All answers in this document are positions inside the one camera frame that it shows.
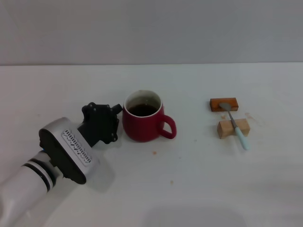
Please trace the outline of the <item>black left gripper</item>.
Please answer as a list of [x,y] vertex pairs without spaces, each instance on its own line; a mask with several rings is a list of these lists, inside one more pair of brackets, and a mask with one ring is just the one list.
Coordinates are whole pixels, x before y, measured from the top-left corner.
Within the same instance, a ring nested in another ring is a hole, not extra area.
[[110,107],[109,105],[97,105],[91,102],[82,107],[84,119],[78,127],[78,131],[91,147],[99,141],[105,144],[115,142],[118,139],[119,119],[117,115],[122,110],[120,104]]

